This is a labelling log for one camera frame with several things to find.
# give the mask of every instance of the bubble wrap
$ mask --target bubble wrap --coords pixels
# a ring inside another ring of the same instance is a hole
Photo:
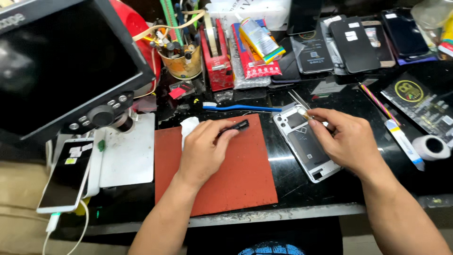
[[[270,84],[270,77],[245,78],[244,69],[242,68],[241,58],[237,49],[236,40],[233,36],[233,30],[228,28],[229,46],[231,52],[231,67],[234,72],[234,89],[265,87]]]

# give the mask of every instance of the charging cable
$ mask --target charging cable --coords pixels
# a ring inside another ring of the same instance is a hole
[[[79,202],[85,209],[85,213],[86,213],[85,227],[83,228],[82,236],[80,237],[79,241],[76,243],[76,246],[74,246],[74,248],[67,255],[70,255],[82,241],[82,238],[85,235],[85,232],[87,231],[88,220],[90,219],[90,214],[88,212],[87,205],[85,204],[85,202],[82,199]],[[61,213],[58,212],[58,213],[53,213],[50,216],[50,220],[49,220],[49,223],[47,224],[47,228],[46,228],[47,236],[46,236],[46,240],[44,241],[43,255],[46,255],[47,241],[49,240],[50,234],[57,228],[58,219],[60,218],[60,214]]]

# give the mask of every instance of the glue bottle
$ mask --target glue bottle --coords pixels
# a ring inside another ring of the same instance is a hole
[[[256,53],[269,64],[278,55],[283,55],[286,51],[283,47],[278,46],[272,38],[261,28],[261,26],[252,18],[243,19],[239,13],[235,13],[239,22],[239,33],[256,51]]]

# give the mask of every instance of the microscope screen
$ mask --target microscope screen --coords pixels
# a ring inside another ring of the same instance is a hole
[[[0,34],[0,128],[29,134],[139,73],[92,1]]]

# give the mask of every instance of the paper roll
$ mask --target paper roll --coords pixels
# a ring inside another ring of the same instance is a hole
[[[447,144],[437,136],[427,135],[418,137],[412,141],[412,146],[424,160],[434,161],[451,156]]]

